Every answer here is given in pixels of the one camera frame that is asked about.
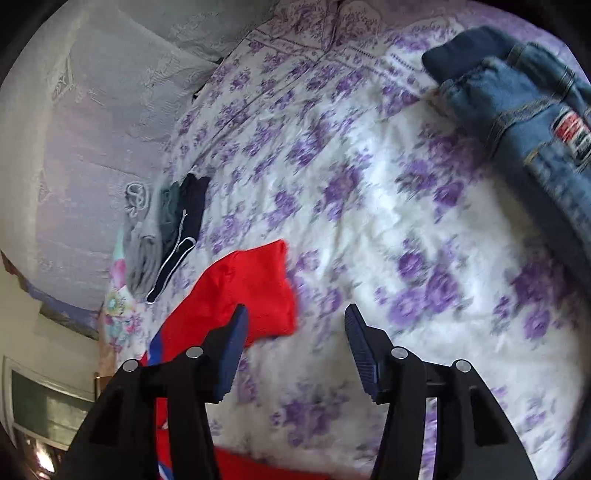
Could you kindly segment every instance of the white bed sheet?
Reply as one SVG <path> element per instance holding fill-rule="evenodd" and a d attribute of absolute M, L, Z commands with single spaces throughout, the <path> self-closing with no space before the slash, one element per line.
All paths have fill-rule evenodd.
<path fill-rule="evenodd" d="M 363 392 L 346 341 L 354 302 L 423 360 L 472 362 L 546 480 L 566 458 L 589 312 L 441 104 L 421 54 L 488 23 L 576 65 L 561 42 L 512 15 L 474 2 L 423 7 L 401 27 L 395 6 L 301 0 L 241 42 L 165 154 L 174 180 L 212 176 L 198 246 L 153 306 L 133 302 L 116 255 L 111 344 L 119 364 L 143 356 L 208 265 L 282 238 L 298 331 L 244 352 L 230 394 L 207 407 L 216 445 L 283 467 L 369 474 L 386 408 Z M 399 25 L 385 25 L 386 14 Z M 430 403 L 424 479 L 434 412 Z"/>

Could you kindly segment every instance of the wall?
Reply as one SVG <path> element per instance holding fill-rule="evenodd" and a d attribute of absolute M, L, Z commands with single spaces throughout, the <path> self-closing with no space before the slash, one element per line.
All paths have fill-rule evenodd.
<path fill-rule="evenodd" d="M 0 263 L 0 361 L 7 356 L 53 381 L 92 393 L 98 342 L 39 315 L 39 308 L 40 302 L 22 291 Z M 5 425 L 3 400 L 0 395 Z"/>

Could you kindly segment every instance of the gray cloth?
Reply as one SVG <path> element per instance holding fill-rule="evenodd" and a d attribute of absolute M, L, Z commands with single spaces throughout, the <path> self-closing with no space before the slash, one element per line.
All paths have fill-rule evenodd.
<path fill-rule="evenodd" d="M 161 194 L 161 180 L 152 186 L 132 182 L 125 188 L 125 278 L 138 300 L 154 286 L 162 263 Z"/>
<path fill-rule="evenodd" d="M 160 234 L 162 234 L 163 261 L 173 251 L 177 242 L 178 225 L 181 215 L 177 212 L 180 187 L 174 182 L 169 188 L 162 190 L 160 207 Z"/>

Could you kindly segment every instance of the jeans label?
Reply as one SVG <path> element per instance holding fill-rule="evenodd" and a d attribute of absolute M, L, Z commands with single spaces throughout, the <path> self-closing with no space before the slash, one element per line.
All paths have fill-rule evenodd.
<path fill-rule="evenodd" d="M 552 123 L 552 130 L 568 146 L 578 165 L 591 156 L 591 131 L 576 112 L 563 109 Z"/>

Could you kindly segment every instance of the metal screw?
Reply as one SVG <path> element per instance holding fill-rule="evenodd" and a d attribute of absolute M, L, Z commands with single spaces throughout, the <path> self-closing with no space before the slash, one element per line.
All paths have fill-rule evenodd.
<path fill-rule="evenodd" d="M 200 346 L 192 346 L 187 349 L 187 356 L 189 358 L 199 358 L 203 355 L 203 348 Z"/>
<path fill-rule="evenodd" d="M 138 368 L 138 366 L 139 366 L 138 361 L 134 360 L 133 358 L 130 358 L 129 360 L 126 360 L 125 362 L 123 362 L 123 370 L 125 370 L 126 372 L 132 372 L 136 368 Z"/>
<path fill-rule="evenodd" d="M 406 357 L 408 357 L 408 351 L 405 348 L 402 348 L 401 346 L 395 346 L 394 348 L 392 348 L 392 356 L 394 358 L 398 358 L 398 360 L 404 360 Z"/>
<path fill-rule="evenodd" d="M 458 360 L 456 362 L 456 368 L 464 374 L 467 374 L 470 370 L 472 370 L 470 362 L 466 362 L 465 360 Z"/>

